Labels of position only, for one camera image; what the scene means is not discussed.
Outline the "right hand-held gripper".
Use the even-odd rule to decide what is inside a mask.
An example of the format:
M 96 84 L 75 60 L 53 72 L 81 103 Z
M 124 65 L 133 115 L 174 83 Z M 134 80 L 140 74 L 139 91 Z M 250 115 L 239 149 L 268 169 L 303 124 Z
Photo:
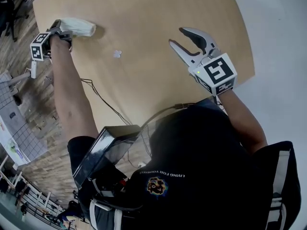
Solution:
M 203 52 L 191 53 L 177 41 L 168 40 L 170 47 L 188 65 L 189 74 L 195 81 L 213 96 L 232 89 L 237 72 L 228 54 L 222 53 L 214 39 L 204 31 L 191 27 L 180 27 L 179 31 Z

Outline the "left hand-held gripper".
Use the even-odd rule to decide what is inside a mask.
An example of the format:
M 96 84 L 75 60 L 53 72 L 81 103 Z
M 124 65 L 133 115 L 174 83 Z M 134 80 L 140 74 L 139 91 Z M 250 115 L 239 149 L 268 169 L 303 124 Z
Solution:
M 60 40 L 66 41 L 69 43 L 70 52 L 72 51 L 72 31 L 61 31 L 60 29 L 56 31 L 51 31 L 53 29 L 60 28 L 61 19 L 57 19 L 53 22 L 50 31 L 39 33 L 36 38 L 30 44 L 30 52 L 32 60 L 34 61 L 44 61 L 46 58 L 51 59 L 51 46 L 50 46 L 50 37 L 57 35 Z

